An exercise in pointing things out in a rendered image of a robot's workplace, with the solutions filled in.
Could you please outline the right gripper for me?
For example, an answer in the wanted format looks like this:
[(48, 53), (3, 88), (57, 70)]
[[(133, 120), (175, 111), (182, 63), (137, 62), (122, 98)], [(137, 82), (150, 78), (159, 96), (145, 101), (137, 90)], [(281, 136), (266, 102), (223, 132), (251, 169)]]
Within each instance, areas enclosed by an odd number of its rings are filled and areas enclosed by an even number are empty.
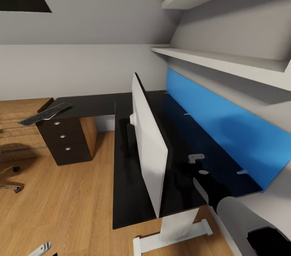
[(181, 169), (182, 173), (189, 174), (189, 175), (191, 175), (190, 172), (194, 167), (198, 167), (198, 168), (202, 167), (202, 164), (201, 164), (200, 161), (195, 161), (195, 164), (191, 164), (191, 163), (188, 163), (188, 162), (184, 162), (184, 163), (177, 162), (177, 165), (178, 165), (178, 169), (179, 170)]

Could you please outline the monitor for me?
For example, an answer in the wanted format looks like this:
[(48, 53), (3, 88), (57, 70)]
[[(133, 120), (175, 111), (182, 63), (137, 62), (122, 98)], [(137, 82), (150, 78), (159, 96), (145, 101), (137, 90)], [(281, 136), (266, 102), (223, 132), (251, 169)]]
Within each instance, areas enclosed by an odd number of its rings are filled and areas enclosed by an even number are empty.
[[(119, 121), (124, 159), (135, 157), (157, 218), (162, 218), (173, 157), (173, 146), (136, 72), (132, 84), (133, 114)], [(129, 153), (127, 124), (135, 126), (137, 142)], [(140, 163), (135, 150), (138, 146)]]

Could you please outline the swivel chair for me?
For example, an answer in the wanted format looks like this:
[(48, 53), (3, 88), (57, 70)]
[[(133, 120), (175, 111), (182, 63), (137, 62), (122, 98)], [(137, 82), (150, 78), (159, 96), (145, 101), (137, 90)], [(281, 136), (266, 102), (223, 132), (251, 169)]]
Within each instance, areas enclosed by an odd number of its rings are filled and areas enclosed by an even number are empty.
[[(2, 171), (0, 171), (0, 174), (2, 174), (3, 172), (6, 172), (7, 170), (13, 168), (13, 171), (14, 172), (18, 172), (20, 167), (14, 167), (14, 166), (11, 166), (9, 168), (6, 168)], [(20, 187), (13, 187), (13, 186), (0, 186), (0, 189), (14, 189), (15, 193), (21, 191), (21, 188)]]

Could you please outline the notebook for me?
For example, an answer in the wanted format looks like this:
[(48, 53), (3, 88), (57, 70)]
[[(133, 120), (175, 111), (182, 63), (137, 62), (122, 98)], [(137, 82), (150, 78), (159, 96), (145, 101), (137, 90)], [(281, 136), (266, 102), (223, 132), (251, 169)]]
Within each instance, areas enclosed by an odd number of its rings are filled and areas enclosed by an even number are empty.
[(51, 115), (51, 116), (49, 116), (49, 117), (47, 117), (47, 118), (44, 118), (45, 120), (50, 120), (53, 116), (55, 116), (57, 113), (55, 113), (55, 114), (53, 114), (53, 115)]

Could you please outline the keyboard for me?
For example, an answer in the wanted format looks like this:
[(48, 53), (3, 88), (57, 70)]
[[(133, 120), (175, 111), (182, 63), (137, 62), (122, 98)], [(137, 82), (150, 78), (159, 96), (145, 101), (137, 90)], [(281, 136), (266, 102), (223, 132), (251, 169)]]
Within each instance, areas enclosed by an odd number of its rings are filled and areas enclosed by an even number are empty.
[(67, 103), (61, 103), (60, 105), (56, 105), (48, 110), (45, 110), (43, 112), (40, 112), (37, 115), (31, 116), (25, 120), (22, 120), (20, 122), (18, 122), (18, 124), (21, 124), (23, 126), (30, 126), (32, 124), (35, 124), (36, 122), (43, 120), (44, 118), (47, 118), (55, 113), (60, 112), (63, 109), (66, 109), (67, 107), (70, 107), (71, 104), (67, 104)]

